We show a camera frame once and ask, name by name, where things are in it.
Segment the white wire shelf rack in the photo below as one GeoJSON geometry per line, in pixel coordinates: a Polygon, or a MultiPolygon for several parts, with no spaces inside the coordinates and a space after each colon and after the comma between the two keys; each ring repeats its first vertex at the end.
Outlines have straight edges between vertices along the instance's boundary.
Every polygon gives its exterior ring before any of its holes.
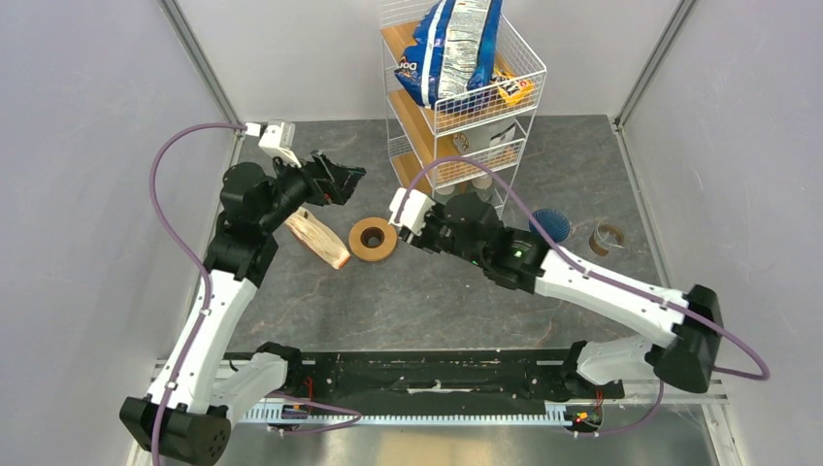
{"type": "Polygon", "coordinates": [[[500,1],[381,1],[388,158],[402,186],[444,201],[508,195],[481,163],[515,179],[546,67],[500,1]]]}

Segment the blue cone coffee filter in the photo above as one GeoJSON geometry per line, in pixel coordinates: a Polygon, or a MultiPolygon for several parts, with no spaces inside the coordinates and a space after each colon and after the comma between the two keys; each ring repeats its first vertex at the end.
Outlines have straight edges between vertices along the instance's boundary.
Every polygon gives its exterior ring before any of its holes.
{"type": "Polygon", "coordinates": [[[570,236],[571,224],[569,220],[557,210],[538,209],[532,212],[532,218],[555,244],[562,243],[570,236]]]}

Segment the glass carafe with brown band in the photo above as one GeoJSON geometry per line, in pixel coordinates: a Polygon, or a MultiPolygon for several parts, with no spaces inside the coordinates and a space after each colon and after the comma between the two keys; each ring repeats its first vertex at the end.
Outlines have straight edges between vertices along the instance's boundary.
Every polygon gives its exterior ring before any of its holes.
{"type": "Polygon", "coordinates": [[[589,236],[589,248],[598,256],[607,256],[613,250],[625,248],[626,237],[622,229],[610,223],[599,222],[589,236]]]}

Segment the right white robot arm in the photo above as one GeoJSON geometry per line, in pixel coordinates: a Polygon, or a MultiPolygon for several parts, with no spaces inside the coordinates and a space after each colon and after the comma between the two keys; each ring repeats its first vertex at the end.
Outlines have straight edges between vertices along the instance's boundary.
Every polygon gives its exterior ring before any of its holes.
{"type": "Polygon", "coordinates": [[[399,188],[389,209],[390,224],[416,248],[459,257],[503,288],[567,301],[635,331],[632,338],[573,345],[560,371],[560,384],[571,396],[652,377],[683,391],[708,391],[720,336],[697,318],[720,321],[713,290],[695,285],[682,292],[597,266],[538,234],[504,225],[474,193],[441,204],[399,188]]]}

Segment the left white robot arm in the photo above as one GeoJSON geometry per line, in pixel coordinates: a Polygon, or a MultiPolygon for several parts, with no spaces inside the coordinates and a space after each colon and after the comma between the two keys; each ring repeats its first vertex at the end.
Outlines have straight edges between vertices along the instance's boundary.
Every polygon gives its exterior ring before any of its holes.
{"type": "Polygon", "coordinates": [[[165,458],[214,465],[233,427],[276,391],[298,393],[305,381],[301,352],[262,345],[232,376],[215,380],[232,334],[278,251],[275,231],[306,204],[343,205],[365,177],[320,151],[309,161],[273,161],[274,175],[253,162],[223,175],[214,236],[195,264],[200,288],[185,326],[158,377],[141,397],[124,400],[119,418],[159,465],[165,458]]]}

